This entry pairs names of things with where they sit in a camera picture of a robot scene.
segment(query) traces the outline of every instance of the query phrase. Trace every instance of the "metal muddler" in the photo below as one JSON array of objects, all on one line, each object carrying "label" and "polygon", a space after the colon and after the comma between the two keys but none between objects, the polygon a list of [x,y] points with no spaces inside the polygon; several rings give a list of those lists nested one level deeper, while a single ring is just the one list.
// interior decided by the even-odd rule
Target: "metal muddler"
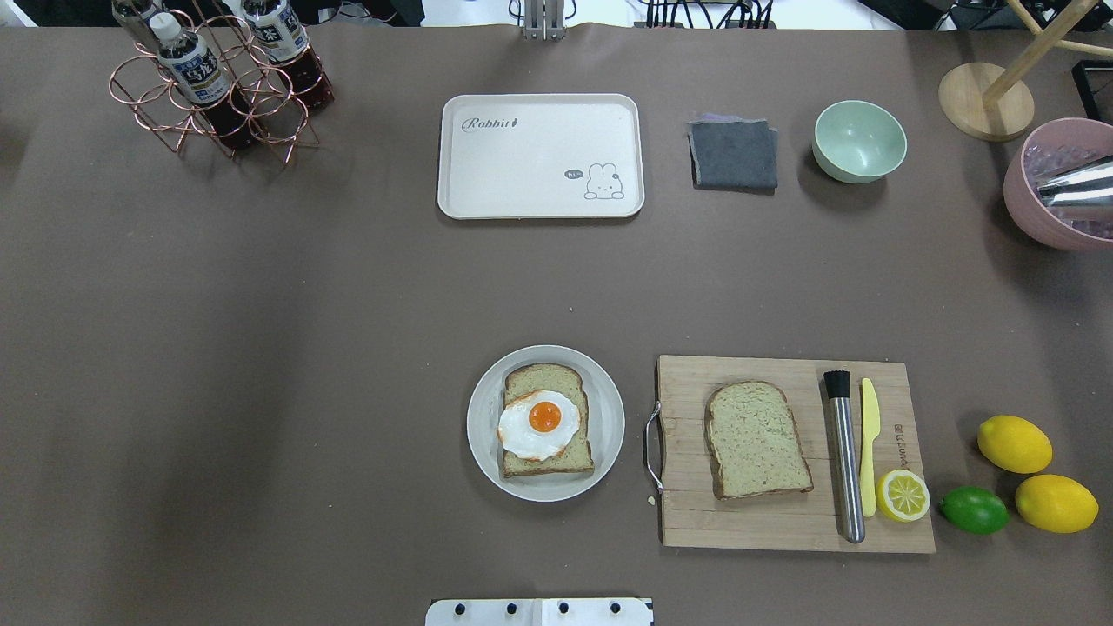
[{"label": "metal muddler", "polygon": [[854,422],[850,419],[850,372],[833,370],[824,374],[827,403],[835,422],[835,454],[838,473],[836,486],[839,525],[843,536],[851,544],[866,538],[866,520],[861,515],[861,491],[858,486],[858,460],[854,446]]},{"label": "metal muddler", "polygon": [[1044,206],[1067,219],[1113,221],[1113,156],[1056,174],[1036,184]]}]

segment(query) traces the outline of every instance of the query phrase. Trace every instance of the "white round plate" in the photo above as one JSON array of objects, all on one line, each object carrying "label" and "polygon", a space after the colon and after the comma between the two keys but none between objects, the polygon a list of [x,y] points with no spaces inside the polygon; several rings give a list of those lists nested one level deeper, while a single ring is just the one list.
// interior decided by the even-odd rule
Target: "white round plate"
[{"label": "white round plate", "polygon": [[[502,446],[495,436],[502,414],[506,374],[533,363],[556,363],[575,370],[588,395],[588,441],[595,471],[502,477]],[[491,482],[523,500],[555,502],[591,489],[614,464],[622,448],[626,412],[614,381],[589,356],[561,345],[531,345],[500,359],[475,385],[467,403],[467,444]]]}]

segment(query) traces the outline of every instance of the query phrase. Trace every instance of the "bread crust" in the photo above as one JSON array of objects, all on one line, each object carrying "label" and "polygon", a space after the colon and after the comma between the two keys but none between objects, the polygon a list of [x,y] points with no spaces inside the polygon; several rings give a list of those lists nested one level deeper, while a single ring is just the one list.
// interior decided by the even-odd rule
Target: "bread crust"
[{"label": "bread crust", "polygon": [[[514,381],[514,379],[516,376],[526,374],[531,370],[534,370],[534,369],[551,368],[551,366],[562,368],[562,369],[571,372],[575,376],[577,387],[580,389],[580,392],[583,393],[583,405],[584,405],[584,408],[588,409],[588,411],[583,411],[580,414],[580,430],[583,430],[587,433],[587,431],[588,431],[588,413],[591,410],[591,407],[590,407],[591,400],[588,398],[588,394],[583,391],[583,378],[580,375],[580,372],[575,371],[573,368],[569,368],[568,365],[561,365],[560,363],[532,363],[532,364],[529,364],[529,365],[522,365],[521,368],[519,368],[519,369],[514,370],[513,372],[510,372],[509,374],[506,374],[506,380],[505,380],[504,384],[505,384],[506,388],[509,388],[509,387],[511,387],[513,384],[513,381]],[[508,402],[504,401],[503,402],[503,407],[505,407],[506,404],[508,404]],[[539,467],[526,468],[526,469],[523,469],[523,470],[510,472],[506,469],[506,459],[509,457],[513,456],[513,453],[512,452],[508,452],[506,450],[503,450],[502,451],[502,463],[500,463],[501,464],[501,469],[502,469],[502,477],[503,478],[513,478],[515,476],[542,476],[542,475],[546,475],[546,473],[583,473],[583,472],[588,472],[588,471],[594,471],[594,469],[595,469],[595,460],[594,460],[594,457],[591,456],[591,441],[588,440],[587,438],[584,438],[584,443],[588,447],[588,458],[591,460],[591,467],[589,467],[587,469],[583,469],[583,468],[548,468],[548,467],[540,467],[540,463],[543,463],[544,461],[532,461],[532,460],[529,460],[529,459],[522,459],[522,460],[524,460],[526,462],[530,462],[530,463],[539,463]],[[567,450],[568,449],[565,448],[559,454],[554,454],[554,457],[562,457]]]},{"label": "bread crust", "polygon": [[710,398],[708,398],[708,400],[707,400],[707,409],[706,409],[706,413],[705,413],[705,417],[703,417],[703,439],[707,442],[708,454],[711,457],[711,490],[715,492],[716,499],[717,500],[741,500],[741,499],[745,499],[745,498],[754,498],[754,497],[757,497],[757,496],[770,496],[770,495],[775,495],[775,493],[807,493],[808,491],[811,491],[812,489],[815,489],[816,482],[811,478],[811,468],[808,467],[808,461],[805,460],[804,461],[804,471],[806,471],[808,473],[808,483],[809,483],[808,487],[807,487],[807,489],[770,489],[768,491],[758,491],[758,492],[755,492],[755,493],[746,493],[745,496],[727,496],[726,493],[723,493],[723,490],[722,490],[722,482],[723,482],[723,478],[722,478],[722,464],[719,463],[719,456],[718,456],[718,453],[715,450],[715,443],[711,442],[711,423],[715,421],[715,413],[711,411],[711,404],[713,404],[715,403],[715,399],[718,398],[718,395],[720,393],[722,393],[723,391],[726,391],[727,389],[729,389],[729,388],[731,388],[731,387],[733,387],[736,384],[745,384],[745,383],[748,383],[748,382],[758,382],[758,383],[762,383],[762,384],[768,384],[769,387],[776,389],[777,393],[780,393],[781,400],[785,401],[785,405],[788,408],[788,417],[789,417],[790,421],[792,422],[792,436],[796,438],[796,449],[797,449],[798,453],[800,454],[800,459],[804,459],[804,447],[800,444],[800,430],[799,430],[799,428],[796,424],[796,415],[792,414],[792,407],[788,403],[788,397],[785,395],[785,391],[781,388],[777,387],[776,384],[774,384],[774,383],[771,383],[769,381],[754,380],[754,379],[738,381],[738,382],[732,382],[732,383],[729,383],[729,384],[725,384],[725,385],[720,387],[719,389],[715,390],[715,392],[710,395]]}]

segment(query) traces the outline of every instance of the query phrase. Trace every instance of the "lime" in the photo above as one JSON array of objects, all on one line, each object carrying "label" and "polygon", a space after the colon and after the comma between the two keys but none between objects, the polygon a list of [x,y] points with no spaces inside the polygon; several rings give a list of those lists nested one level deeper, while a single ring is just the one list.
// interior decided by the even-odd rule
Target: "lime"
[{"label": "lime", "polygon": [[877,508],[889,519],[915,521],[932,506],[924,479],[906,470],[893,470],[877,481]]},{"label": "lime", "polygon": [[1047,436],[1016,415],[995,415],[982,422],[977,447],[993,464],[1016,473],[1035,473],[1051,463]]},{"label": "lime", "polygon": [[992,535],[1008,524],[1005,502],[981,487],[952,490],[943,497],[939,509],[947,521],[976,535]]},{"label": "lime", "polygon": [[1097,500],[1065,476],[1033,476],[1016,488],[1016,510],[1024,521],[1052,532],[1077,532],[1097,517]]}]

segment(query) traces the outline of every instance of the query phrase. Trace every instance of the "toast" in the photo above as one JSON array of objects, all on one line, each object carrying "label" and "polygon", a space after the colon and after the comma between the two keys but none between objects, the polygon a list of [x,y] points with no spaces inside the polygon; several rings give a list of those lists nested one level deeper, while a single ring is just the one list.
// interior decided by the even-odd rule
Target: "toast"
[{"label": "toast", "polygon": [[572,434],[564,452],[543,461],[529,461],[503,450],[503,478],[594,471],[595,462],[591,458],[591,442],[588,441],[588,395],[583,392],[583,380],[575,370],[555,363],[535,363],[508,374],[505,384],[503,407],[515,398],[539,389],[564,394],[580,411],[580,428]]},{"label": "toast", "polygon": [[811,491],[811,471],[785,392],[764,381],[728,384],[703,420],[715,497]]}]

